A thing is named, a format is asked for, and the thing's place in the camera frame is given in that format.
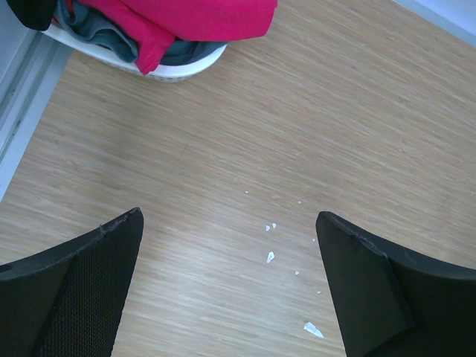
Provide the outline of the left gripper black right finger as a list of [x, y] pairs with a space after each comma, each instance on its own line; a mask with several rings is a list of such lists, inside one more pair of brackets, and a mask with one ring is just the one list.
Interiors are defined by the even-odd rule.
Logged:
[[347, 356], [475, 355], [475, 270], [329, 211], [316, 232]]

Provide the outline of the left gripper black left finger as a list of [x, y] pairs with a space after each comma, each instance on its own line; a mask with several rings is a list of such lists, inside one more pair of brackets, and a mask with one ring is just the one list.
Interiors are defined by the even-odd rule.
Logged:
[[144, 230], [133, 208], [1, 266], [2, 356], [110, 356]]

